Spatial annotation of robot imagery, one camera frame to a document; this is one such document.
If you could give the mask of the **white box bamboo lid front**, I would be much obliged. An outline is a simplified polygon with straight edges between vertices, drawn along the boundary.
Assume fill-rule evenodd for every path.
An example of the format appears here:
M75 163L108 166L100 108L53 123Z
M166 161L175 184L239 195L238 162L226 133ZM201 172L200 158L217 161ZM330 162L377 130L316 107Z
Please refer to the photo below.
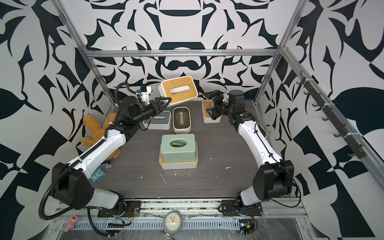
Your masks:
M197 142L188 142L184 146L174 147L171 142L160 146L159 163L163 170L195 169L198 166Z

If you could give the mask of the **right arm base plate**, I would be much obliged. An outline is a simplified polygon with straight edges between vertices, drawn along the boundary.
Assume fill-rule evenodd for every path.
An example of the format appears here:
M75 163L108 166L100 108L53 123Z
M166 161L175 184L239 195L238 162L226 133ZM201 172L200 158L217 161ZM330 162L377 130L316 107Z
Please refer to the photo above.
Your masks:
M259 217L262 215L263 209L260 203L240 207L240 203L236 200L222 200L221 204L218 206L218 211L223 214L224 217Z

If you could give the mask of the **green tissue box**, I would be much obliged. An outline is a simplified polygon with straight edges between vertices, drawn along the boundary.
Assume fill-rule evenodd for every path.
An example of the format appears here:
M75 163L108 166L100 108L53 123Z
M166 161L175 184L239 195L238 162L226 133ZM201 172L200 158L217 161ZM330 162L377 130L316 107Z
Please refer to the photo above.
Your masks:
M163 135L160 152L164 163L195 162L198 159L195 135Z

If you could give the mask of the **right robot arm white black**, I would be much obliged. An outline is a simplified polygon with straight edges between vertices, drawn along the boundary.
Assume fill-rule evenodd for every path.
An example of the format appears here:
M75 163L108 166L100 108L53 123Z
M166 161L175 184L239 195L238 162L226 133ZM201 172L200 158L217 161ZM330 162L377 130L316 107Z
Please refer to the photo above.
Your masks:
M246 110L244 93L232 90L224 94L215 90L203 93L203 96L214 102L213 107L205 109L205 112L212 120L227 116L257 161L258 170L252 186L237 194L237 206L242 208L291 194L294 165L291 161L284 161L268 143L263 129L253 114Z

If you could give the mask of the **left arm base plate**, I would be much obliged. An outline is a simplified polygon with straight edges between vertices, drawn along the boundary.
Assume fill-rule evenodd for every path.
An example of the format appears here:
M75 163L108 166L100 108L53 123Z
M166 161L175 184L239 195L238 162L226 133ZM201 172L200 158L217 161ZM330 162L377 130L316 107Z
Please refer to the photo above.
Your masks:
M127 201L119 203L113 209L100 208L98 212L98 218L113 218L119 215L121 218L130 218L139 214L141 211L141 201Z

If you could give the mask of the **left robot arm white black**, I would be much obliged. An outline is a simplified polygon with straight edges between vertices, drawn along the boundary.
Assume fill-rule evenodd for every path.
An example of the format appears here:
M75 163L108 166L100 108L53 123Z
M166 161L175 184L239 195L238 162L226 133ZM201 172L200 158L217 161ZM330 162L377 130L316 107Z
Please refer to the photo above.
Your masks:
M99 141L67 164L54 166L52 184L43 196L39 213L44 213L45 204L51 196L70 209L103 208L121 215L124 196L111 190L94 188L89 179L102 162L144 128L145 120L159 115L171 101L171 98L160 97L145 105L136 97L125 97L118 106L117 117Z

